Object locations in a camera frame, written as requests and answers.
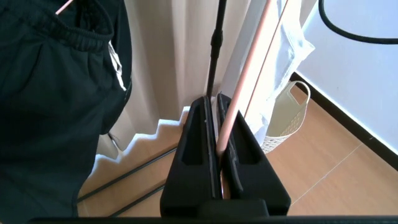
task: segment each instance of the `basket handle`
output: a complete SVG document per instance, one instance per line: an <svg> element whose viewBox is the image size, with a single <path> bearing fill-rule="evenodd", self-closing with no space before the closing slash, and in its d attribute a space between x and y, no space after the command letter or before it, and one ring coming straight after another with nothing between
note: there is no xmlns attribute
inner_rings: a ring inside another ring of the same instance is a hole
<svg viewBox="0 0 398 224"><path fill-rule="evenodd" d="M304 104L308 104L308 102L310 101L310 98L311 98L311 91L310 91L310 87L308 87L308 85L305 83L305 82L302 82L302 81L292 81L292 82L290 82L285 88L284 88L284 90L282 91L282 93L280 93L279 95L282 95L282 94L286 94L286 93L289 93L289 95L291 95L290 94L290 90L293 88L293 86L295 86L296 84L301 84L301 85L303 85L304 87L305 87L305 89L307 90L307 99L305 99L305 101L301 104L301 105L304 105Z"/></svg>

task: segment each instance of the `elastic waistband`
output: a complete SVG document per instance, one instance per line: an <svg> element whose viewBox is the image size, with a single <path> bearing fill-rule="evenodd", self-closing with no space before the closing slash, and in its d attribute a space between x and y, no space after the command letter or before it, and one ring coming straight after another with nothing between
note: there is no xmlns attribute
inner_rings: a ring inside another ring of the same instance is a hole
<svg viewBox="0 0 398 224"><path fill-rule="evenodd" d="M108 42L113 37L113 26L108 13L97 0L75 0L72 4L77 3L85 4L85 13L88 14L90 22L95 23L93 31L67 26L55 12L34 0L2 0L0 10L9 11L40 33L79 51L98 52L107 49Z"/></svg>

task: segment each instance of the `beige curtain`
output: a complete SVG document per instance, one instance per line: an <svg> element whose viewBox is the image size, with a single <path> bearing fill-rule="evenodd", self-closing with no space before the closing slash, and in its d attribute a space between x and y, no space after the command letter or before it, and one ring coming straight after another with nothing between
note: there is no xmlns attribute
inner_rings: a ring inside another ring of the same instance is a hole
<svg viewBox="0 0 398 224"><path fill-rule="evenodd" d="M217 91L250 0L228 1ZM159 119L178 120L206 92L217 0L125 0L132 39L133 89L123 114L128 136L155 133Z"/></svg>

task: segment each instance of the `black rod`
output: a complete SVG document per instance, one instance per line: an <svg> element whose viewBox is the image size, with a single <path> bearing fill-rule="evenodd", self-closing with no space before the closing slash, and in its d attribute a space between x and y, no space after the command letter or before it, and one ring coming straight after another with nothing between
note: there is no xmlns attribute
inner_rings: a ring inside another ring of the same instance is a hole
<svg viewBox="0 0 398 224"><path fill-rule="evenodd" d="M121 175L121 176L119 176L119 177L117 177L117 178L115 178L115 179L109 181L108 183L102 185L101 187L98 187L97 189L95 189L95 190L93 190L93 191L91 191L91 192L89 192L89 193L87 193L87 194L81 196L80 198L77 199L77 202L81 202L81 201L83 201L84 199L87 199L87 198L93 196L94 194L97 194L98 192L100 192L100 191L106 189L107 187L110 187L111 185L113 185L113 184L119 182L120 180L123 180L124 178L130 176L131 174L133 174L133 173L135 173L135 172L141 170L142 168L145 168L145 167L147 167L148 165L151 165L152 163L158 161L159 159L161 159L161 158L163 158L163 157L165 157L165 156L167 156L167 155L173 153L176 149L177 149L177 148L175 147L175 148L173 148L173 149L171 149L171 150L169 150L169 151L167 151L167 152L161 154L160 156L158 156L158 157L156 157L156 158L153 158L153 159L149 160L148 162L146 162L146 163L144 163L144 164L142 164L142 165L139 165L138 167L136 167L136 168L130 170L129 172L127 172L127 173L125 173L125 174L123 174L123 175Z"/></svg>
<svg viewBox="0 0 398 224"><path fill-rule="evenodd" d="M145 194L144 196L142 196L141 198L131 202L130 204L126 205L125 207L123 207L122 209L118 210L117 212L113 213L112 215L110 215L109 217L116 217L120 214L122 214L123 212L129 210L130 208L132 208L133 206L137 205L138 203L142 202L143 200L149 198L150 196L156 194L157 192L161 191L164 188L164 184L162 184L161 186L155 188L154 190L151 190L149 193Z"/></svg>
<svg viewBox="0 0 398 224"><path fill-rule="evenodd" d="M210 67L209 77L207 80L207 91L206 95L211 100L211 94L213 92L214 78L216 76L216 67L218 56L220 55L220 48L223 45L223 23L225 15L226 0L219 0L218 12L216 20L216 28L213 36L211 37L211 55L210 55Z"/></svg>

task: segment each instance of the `clothes hanger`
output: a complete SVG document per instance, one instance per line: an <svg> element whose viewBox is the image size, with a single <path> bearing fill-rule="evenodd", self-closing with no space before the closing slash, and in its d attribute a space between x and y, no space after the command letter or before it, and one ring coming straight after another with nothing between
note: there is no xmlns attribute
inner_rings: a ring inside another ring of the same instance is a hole
<svg viewBox="0 0 398 224"><path fill-rule="evenodd" d="M265 10L263 12L263 15L262 15L260 23L259 23L260 26L264 25L264 23L267 20L267 12L268 12L268 10L270 8L269 6L271 5L271 2L272 2L272 0L268 0L268 2L267 2L266 8L265 8ZM289 0L286 0L285 6L284 6L284 8L282 10L282 13L281 13L280 17L279 17L279 20L278 20L278 23L277 23L277 27L276 27L276 29L274 31L274 34L273 34L272 39L271 39L271 42L270 42L270 44L268 46L267 53L266 53L266 56L264 58L263 66L264 66L264 64L265 64L265 62L267 60L268 55L269 55L269 51L270 51L271 45L272 45L272 43L274 41L275 34L280 29L280 26L282 24L282 20L283 20L283 18L285 16L285 11L286 11L288 3L289 3ZM219 158L222 157L222 155L223 155L223 153L224 153L224 151L225 151L225 149L227 147L229 135L231 134L231 130L232 130L233 124L235 122L236 115L238 114L238 110L239 110L238 105L241 102L241 93L242 93L242 90L245 87L245 85L247 85L247 81L246 80L248 79L248 75L249 75L248 74L249 73L248 72L249 71L249 64L250 64L250 61L253 59L254 49L256 48L256 45L258 44L258 41L259 41L259 36L260 36L259 33L260 32L257 31L255 36L254 36L252 46L250 48L250 51L248 53L248 57L246 59L246 63L244 64L244 67L243 67L243 70L242 70L242 74L241 74L241 76L240 76L240 78L238 80L238 84L236 85L236 89L235 89L234 95L233 95L232 100L231 100L231 104L230 104L230 106L228 108L228 111L227 111L227 114L226 114L226 117L225 117L225 121L224 121L224 123L223 123L223 125L221 127L220 134L218 135L216 151L217 151L217 155L219 156Z"/></svg>
<svg viewBox="0 0 398 224"><path fill-rule="evenodd" d="M60 9L58 9L56 12L55 12L55 15L59 15L64 9L66 9L69 5L70 5L70 3L72 3L73 2L73 0L68 0L63 6L61 6L61 8Z"/></svg>

